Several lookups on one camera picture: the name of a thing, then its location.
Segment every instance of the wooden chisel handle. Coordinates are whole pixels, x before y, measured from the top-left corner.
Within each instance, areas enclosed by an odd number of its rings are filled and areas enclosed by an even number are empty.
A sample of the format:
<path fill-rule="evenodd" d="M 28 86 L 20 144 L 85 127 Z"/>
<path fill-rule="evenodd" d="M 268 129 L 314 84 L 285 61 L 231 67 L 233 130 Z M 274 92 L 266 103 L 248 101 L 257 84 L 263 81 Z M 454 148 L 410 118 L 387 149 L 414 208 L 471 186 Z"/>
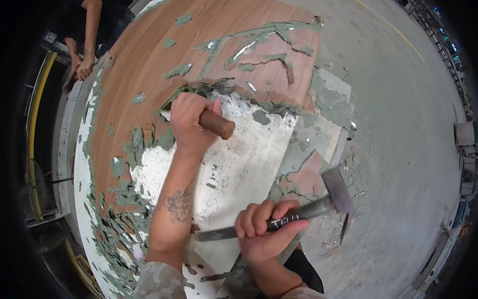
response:
<path fill-rule="evenodd" d="M 205 110 L 199 117 L 199 124 L 203 128 L 217 134 L 222 139 L 227 140 L 232 136 L 236 123 L 225 119 L 222 116 L 214 114 L 210 110 Z"/>

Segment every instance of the gray floor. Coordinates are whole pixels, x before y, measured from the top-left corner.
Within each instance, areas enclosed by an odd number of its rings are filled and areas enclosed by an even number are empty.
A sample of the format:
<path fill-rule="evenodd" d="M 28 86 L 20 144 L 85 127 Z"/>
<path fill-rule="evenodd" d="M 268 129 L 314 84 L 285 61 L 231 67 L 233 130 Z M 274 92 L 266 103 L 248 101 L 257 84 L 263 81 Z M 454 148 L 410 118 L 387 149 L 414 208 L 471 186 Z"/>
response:
<path fill-rule="evenodd" d="M 425 32 L 395 2 L 363 0 L 424 61 L 355 0 L 282 1 L 325 18 L 320 59 L 339 78 L 348 71 L 357 114 L 343 158 L 358 218 L 341 245 L 332 240 L 339 220 L 316 219 L 304 252 L 329 298 L 403 297 L 455 216 L 453 123 L 464 121 L 456 89 Z"/>

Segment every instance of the black pants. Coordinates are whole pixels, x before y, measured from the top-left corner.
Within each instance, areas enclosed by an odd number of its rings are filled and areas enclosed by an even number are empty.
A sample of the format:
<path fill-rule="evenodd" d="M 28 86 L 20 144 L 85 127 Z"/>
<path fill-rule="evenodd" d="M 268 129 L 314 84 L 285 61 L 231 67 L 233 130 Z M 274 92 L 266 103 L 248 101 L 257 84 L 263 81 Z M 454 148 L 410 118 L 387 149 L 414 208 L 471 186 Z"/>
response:
<path fill-rule="evenodd" d="M 134 20 L 134 13 L 127 6 L 119 6 L 110 14 L 108 23 L 98 29 L 95 56 L 100 58 L 111 49 L 126 27 Z"/>
<path fill-rule="evenodd" d="M 295 249 L 284 266 L 297 273 L 302 281 L 311 289 L 319 293 L 324 293 L 324 285 L 314 267 L 309 263 L 302 250 Z M 262 293 L 257 295 L 256 299 L 265 299 L 266 296 Z"/>

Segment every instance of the yellow metal frame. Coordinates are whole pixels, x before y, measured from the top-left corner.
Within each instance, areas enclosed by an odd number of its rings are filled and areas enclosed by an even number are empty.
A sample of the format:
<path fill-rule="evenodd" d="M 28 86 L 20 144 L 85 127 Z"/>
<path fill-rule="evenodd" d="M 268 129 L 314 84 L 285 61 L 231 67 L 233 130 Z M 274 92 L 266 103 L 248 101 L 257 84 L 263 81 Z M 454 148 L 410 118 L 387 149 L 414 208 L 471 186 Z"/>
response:
<path fill-rule="evenodd" d="M 50 51 L 48 53 L 48 57 L 46 59 L 45 65 L 43 69 L 41 70 L 40 73 L 40 78 L 38 80 L 38 86 L 36 88 L 35 95 L 33 96 L 33 101 L 32 101 L 32 110 L 30 113 L 30 119 L 28 120 L 29 126 L 28 126 L 28 163 L 27 163 L 27 168 L 28 168 L 28 177 L 30 179 L 30 184 L 33 187 L 33 198 L 32 198 L 32 204 L 33 204 L 33 212 L 35 214 L 35 217 L 38 220 L 43 221 L 43 216 L 42 216 L 42 210 L 40 208 L 40 202 L 38 201 L 38 194 L 36 192 L 36 183 L 35 183 L 35 170 L 34 170 L 34 163 L 33 163 L 33 157 L 34 157 L 34 141 L 35 141 L 35 127 L 36 127 L 36 118 L 38 116 L 38 108 L 40 107 L 40 100 L 42 98 L 43 94 L 43 89 L 45 87 L 46 79 L 48 78 L 48 75 L 50 74 L 50 70 L 52 68 L 53 62 L 56 57 L 56 52 Z"/>

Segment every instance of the yellow line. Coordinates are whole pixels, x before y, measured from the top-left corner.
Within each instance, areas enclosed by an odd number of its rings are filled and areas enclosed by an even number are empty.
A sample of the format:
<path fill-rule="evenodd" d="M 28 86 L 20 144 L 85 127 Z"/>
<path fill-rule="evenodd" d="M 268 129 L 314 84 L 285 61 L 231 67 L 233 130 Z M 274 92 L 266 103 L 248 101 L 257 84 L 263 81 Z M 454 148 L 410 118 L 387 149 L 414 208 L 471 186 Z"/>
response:
<path fill-rule="evenodd" d="M 405 37 L 405 35 L 403 35 L 395 26 L 393 26 L 389 21 L 387 21 L 387 19 L 385 19 L 384 17 L 382 17 L 381 15 L 378 14 L 378 12 L 374 11 L 373 9 L 371 9 L 370 7 L 368 7 L 367 5 L 365 5 L 365 3 L 363 3 L 362 1 L 360 0 L 355 0 L 356 2 L 362 4 L 363 6 L 365 6 L 366 8 L 368 8 L 371 12 L 373 12 L 374 14 L 378 15 L 379 17 L 381 17 L 385 22 L 387 22 L 388 25 L 390 25 L 393 29 L 395 29 L 396 32 L 398 32 L 398 34 L 400 34 L 401 37 L 403 37 L 404 40 L 406 40 L 406 42 L 415 50 L 415 52 L 420 56 L 420 58 L 425 61 L 425 59 L 423 59 L 423 56 L 420 54 L 420 52 L 418 52 L 418 50 L 412 45 L 412 43 L 410 43 L 410 41 Z"/>
<path fill-rule="evenodd" d="M 38 108 L 40 107 L 40 99 L 42 98 L 43 88 L 45 87 L 46 79 L 52 68 L 52 64 L 55 60 L 56 52 L 51 51 L 48 54 L 45 65 L 40 74 L 38 80 L 38 86 L 36 88 L 35 95 L 32 102 L 32 111 L 30 112 L 29 126 L 28 126 L 28 177 L 31 186 L 33 187 L 32 192 L 32 202 L 33 202 L 33 212 L 38 220 L 43 221 L 42 209 L 40 208 L 40 202 L 38 201 L 38 193 L 36 191 L 36 182 L 35 182 L 35 166 L 33 163 L 33 146 L 35 144 L 35 127 L 36 127 L 36 118 L 38 116 Z"/>

